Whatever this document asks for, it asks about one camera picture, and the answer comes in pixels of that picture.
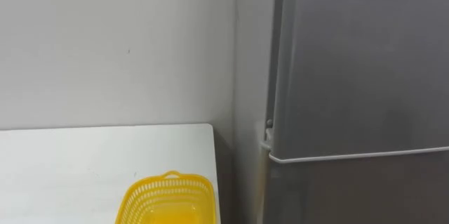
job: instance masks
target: freezer door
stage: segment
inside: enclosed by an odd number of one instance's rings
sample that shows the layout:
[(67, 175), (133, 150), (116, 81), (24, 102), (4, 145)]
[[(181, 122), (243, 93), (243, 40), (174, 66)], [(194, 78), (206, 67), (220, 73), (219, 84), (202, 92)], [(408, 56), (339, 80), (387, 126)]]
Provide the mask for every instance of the freezer door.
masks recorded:
[(270, 163), (263, 224), (447, 224), (449, 154)]
[(449, 146), (449, 0), (282, 0), (277, 159)]

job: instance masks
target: plastic basket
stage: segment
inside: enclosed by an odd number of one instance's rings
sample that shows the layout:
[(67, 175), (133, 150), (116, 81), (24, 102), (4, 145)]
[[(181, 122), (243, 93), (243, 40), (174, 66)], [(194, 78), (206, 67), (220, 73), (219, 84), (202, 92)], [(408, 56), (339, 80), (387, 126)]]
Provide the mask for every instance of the plastic basket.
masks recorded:
[(215, 224), (213, 186), (203, 176), (169, 171), (132, 185), (116, 224)]

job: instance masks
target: wall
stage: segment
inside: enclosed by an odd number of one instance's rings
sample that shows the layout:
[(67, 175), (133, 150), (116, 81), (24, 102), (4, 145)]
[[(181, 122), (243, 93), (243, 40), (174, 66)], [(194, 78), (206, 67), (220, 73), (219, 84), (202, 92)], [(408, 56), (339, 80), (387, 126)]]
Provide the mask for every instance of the wall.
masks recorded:
[(234, 0), (0, 6), (0, 129), (201, 121), (231, 140)]
[(242, 223), (255, 223), (257, 139), (264, 135), (273, 5), (274, 0), (237, 0), (234, 145)]

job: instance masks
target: basket handle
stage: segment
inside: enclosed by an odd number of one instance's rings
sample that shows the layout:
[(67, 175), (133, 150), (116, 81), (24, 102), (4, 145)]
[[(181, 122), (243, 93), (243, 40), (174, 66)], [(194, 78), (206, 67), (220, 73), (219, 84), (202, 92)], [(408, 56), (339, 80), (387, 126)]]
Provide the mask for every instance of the basket handle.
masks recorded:
[(161, 177), (167, 178), (169, 176), (175, 176), (176, 178), (180, 178), (182, 176), (182, 174), (177, 171), (168, 171), (167, 173), (163, 174)]

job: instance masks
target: white table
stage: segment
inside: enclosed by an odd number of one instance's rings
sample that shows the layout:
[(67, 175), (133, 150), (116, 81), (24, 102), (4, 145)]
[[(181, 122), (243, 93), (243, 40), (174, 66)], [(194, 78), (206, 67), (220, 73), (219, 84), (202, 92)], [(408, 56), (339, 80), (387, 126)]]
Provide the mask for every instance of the white table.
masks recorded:
[(214, 186), (208, 124), (0, 131), (0, 223), (114, 223), (135, 181), (169, 170)]

